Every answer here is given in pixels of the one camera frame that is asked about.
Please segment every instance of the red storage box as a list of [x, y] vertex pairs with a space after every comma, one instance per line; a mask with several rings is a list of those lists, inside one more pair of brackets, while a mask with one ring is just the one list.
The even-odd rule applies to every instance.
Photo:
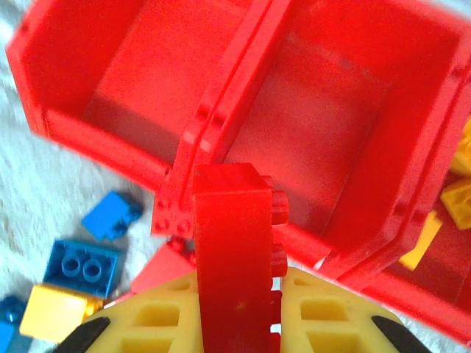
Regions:
[[415, 0], [39, 0], [7, 55], [32, 130], [154, 190], [154, 232], [191, 236], [195, 165], [252, 163], [288, 194], [292, 256], [471, 340], [377, 287], [471, 317], [458, 286], [381, 272], [417, 242], [471, 107], [465, 20]]

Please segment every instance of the red plastic bin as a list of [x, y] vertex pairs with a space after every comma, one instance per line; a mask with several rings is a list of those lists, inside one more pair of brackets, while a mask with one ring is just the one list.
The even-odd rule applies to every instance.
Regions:
[[252, 163], [288, 194], [291, 256], [368, 288], [394, 273], [471, 106], [468, 22], [418, 0], [117, 4], [27, 14], [7, 55], [33, 131], [154, 190], [152, 229], [183, 237], [193, 167]]

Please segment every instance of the floor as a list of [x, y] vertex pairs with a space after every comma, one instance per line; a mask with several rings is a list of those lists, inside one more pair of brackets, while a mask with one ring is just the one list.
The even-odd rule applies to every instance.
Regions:
[[[8, 293], [28, 298], [32, 286], [42, 280], [55, 238], [91, 240], [80, 219], [113, 188], [130, 191], [146, 209], [118, 242], [128, 249], [119, 288], [125, 291], [163, 242], [149, 237], [153, 196], [29, 132], [3, 48], [30, 2], [0, 0], [0, 298]], [[471, 0], [438, 2], [471, 17]], [[405, 316], [403, 320], [432, 352], [471, 352], [414, 320]], [[51, 346], [35, 340], [30, 352], [44, 352]]]

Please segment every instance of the blue duplo brick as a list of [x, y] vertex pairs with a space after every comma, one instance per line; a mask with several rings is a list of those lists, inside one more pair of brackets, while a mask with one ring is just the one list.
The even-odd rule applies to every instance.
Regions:
[[0, 302], [0, 353], [27, 353], [32, 338], [23, 336], [18, 328], [26, 303], [16, 296], [7, 296]]
[[43, 282], [107, 299], [116, 289], [125, 252], [75, 240], [56, 240]]
[[142, 206], [126, 193], [109, 192], [83, 219], [83, 226], [98, 240], [114, 240], [142, 216]]

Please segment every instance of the red plastic tray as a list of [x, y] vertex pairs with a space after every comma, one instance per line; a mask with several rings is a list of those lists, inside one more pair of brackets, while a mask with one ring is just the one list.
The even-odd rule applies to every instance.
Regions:
[[[471, 106], [470, 36], [418, 0], [38, 0], [7, 56], [31, 129], [154, 190], [154, 232], [191, 237], [195, 165], [252, 163], [289, 197], [275, 240], [388, 301], [371, 289], [382, 276], [420, 288], [381, 271], [445, 178]], [[466, 266], [451, 297], [470, 294]], [[414, 310], [471, 340], [437, 324], [446, 310]]]

